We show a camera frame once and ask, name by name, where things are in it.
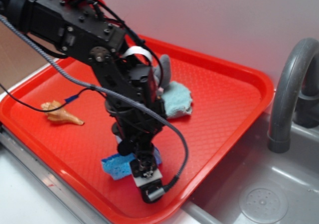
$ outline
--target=black robotic arm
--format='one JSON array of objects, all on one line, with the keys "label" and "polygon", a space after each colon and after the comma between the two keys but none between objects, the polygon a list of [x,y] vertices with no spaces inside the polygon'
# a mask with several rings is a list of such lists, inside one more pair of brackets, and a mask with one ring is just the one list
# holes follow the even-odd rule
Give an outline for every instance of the black robotic arm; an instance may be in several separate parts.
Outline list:
[{"label": "black robotic arm", "polygon": [[[101,8],[115,19],[104,16]],[[166,118],[149,58],[154,53],[99,0],[0,0],[0,13],[22,33],[52,43],[66,56],[91,66],[102,87]],[[148,59],[141,61],[132,49],[128,52],[128,36]],[[119,140],[118,152],[135,155],[131,170],[143,200],[157,201],[149,198],[162,189],[152,139],[163,124],[113,96],[107,96],[106,109],[116,120],[112,132]]]}]

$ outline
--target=faucet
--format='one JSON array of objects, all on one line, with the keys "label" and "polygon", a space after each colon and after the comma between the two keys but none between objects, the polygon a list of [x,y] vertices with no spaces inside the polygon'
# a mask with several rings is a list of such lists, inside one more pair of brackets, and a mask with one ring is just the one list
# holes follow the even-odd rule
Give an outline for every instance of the faucet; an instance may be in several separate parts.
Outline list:
[{"label": "faucet", "polygon": [[279,79],[268,130],[268,148],[284,153],[290,148],[294,123],[319,125],[319,42],[302,39],[290,53]]}]

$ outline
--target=red tray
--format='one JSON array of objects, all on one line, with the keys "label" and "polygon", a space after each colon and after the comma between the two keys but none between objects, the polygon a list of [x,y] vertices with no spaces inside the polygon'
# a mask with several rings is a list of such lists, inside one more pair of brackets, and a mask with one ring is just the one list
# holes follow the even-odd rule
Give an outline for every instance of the red tray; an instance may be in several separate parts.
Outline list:
[{"label": "red tray", "polygon": [[[147,39],[158,55],[168,54],[172,80],[191,90],[193,113],[171,122],[184,134],[189,161],[177,184],[158,202],[145,204],[132,177],[114,181],[101,159],[116,153],[113,118],[96,92],[85,92],[66,109],[85,121],[83,126],[50,123],[8,96],[0,103],[0,120],[18,139],[66,181],[102,215],[114,223],[158,223],[171,216],[217,165],[270,103],[274,88],[263,73],[157,40]],[[79,80],[98,84],[91,68],[73,59],[59,61]],[[48,67],[13,94],[35,107],[60,101],[81,87]],[[154,140],[162,157],[163,183],[176,174],[184,149],[167,127]]]}]

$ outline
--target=sink drain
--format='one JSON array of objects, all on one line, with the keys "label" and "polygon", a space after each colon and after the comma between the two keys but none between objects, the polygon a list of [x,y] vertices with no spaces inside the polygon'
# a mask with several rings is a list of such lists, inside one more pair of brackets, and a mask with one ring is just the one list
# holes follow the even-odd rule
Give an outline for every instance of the sink drain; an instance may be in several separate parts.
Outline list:
[{"label": "sink drain", "polygon": [[285,194],[273,185],[254,184],[240,195],[239,205],[243,214],[260,224],[271,224],[281,220],[287,213]]}]

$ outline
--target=sink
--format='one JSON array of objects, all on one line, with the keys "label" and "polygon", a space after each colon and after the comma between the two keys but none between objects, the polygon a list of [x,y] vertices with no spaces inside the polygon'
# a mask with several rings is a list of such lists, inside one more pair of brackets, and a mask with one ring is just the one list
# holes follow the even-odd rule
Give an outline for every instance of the sink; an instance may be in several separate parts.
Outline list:
[{"label": "sink", "polygon": [[189,198],[207,223],[319,223],[319,131],[296,124],[291,148],[267,148],[269,115],[263,114]]}]

